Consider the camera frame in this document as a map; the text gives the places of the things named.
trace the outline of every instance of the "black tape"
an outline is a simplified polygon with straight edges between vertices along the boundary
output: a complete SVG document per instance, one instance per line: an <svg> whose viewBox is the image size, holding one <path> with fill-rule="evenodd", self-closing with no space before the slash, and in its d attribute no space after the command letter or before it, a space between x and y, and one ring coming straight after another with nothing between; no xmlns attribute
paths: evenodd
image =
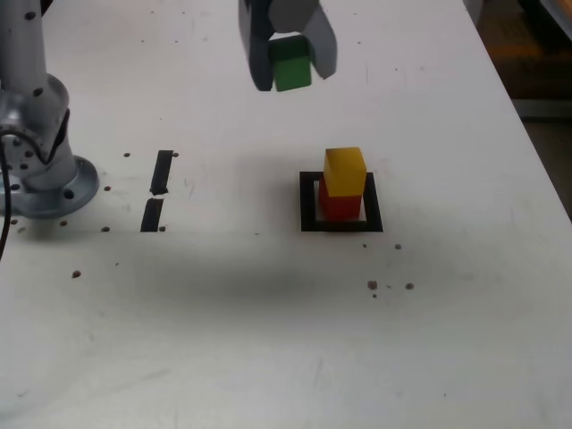
<svg viewBox="0 0 572 429"><path fill-rule="evenodd" d="M159 231L159 220L161 219L162 209L162 199L150 198L147 200L145 213L143 213L143 221L141 222L141 232Z"/></svg>
<svg viewBox="0 0 572 429"><path fill-rule="evenodd" d="M155 171L151 180L151 193L153 195L163 195L169 192L167 182L171 171L172 150L160 150L155 162Z"/></svg>

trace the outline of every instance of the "orange object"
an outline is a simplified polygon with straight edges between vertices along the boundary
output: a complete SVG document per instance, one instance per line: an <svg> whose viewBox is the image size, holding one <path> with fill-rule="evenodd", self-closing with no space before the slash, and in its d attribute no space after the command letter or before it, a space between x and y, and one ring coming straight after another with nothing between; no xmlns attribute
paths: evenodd
<svg viewBox="0 0 572 429"><path fill-rule="evenodd" d="M324 217L330 222L343 222L359 218L361 195L354 197L330 197L325 179L320 179L318 201Z"/></svg>

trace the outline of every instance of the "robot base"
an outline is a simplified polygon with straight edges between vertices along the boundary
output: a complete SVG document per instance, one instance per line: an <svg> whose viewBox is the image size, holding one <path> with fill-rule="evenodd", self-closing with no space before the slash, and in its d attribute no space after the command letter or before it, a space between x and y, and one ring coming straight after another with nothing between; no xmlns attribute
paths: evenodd
<svg viewBox="0 0 572 429"><path fill-rule="evenodd" d="M21 181L10 176L12 214L29 219L53 219L84 207L97 193L99 179L96 167L87 159L75 156L76 176L64 187L30 192ZM4 184L0 178L0 214L4 214Z"/></svg>

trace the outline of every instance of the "cable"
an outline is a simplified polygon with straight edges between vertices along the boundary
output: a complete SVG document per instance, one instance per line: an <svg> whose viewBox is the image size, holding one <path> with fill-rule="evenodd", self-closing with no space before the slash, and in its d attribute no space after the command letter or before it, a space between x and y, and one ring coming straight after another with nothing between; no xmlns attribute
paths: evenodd
<svg viewBox="0 0 572 429"><path fill-rule="evenodd" d="M10 190L10 175L8 174L8 163L6 162L6 153L4 151L4 143L0 136L0 167L2 168L2 181L4 182L4 226L2 227L2 235L0 235L0 261L4 254L6 241L8 240L8 232L10 231L10 221L12 218L12 194Z"/></svg>

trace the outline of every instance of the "floor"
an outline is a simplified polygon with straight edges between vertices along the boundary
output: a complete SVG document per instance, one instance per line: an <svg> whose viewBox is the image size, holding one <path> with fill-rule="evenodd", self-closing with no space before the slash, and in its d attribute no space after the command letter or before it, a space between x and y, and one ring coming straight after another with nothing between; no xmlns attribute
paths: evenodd
<svg viewBox="0 0 572 429"><path fill-rule="evenodd" d="M518 0L485 0L481 20L487 16L522 12ZM525 123L526 131L558 192L562 205L572 219L572 122Z"/></svg>

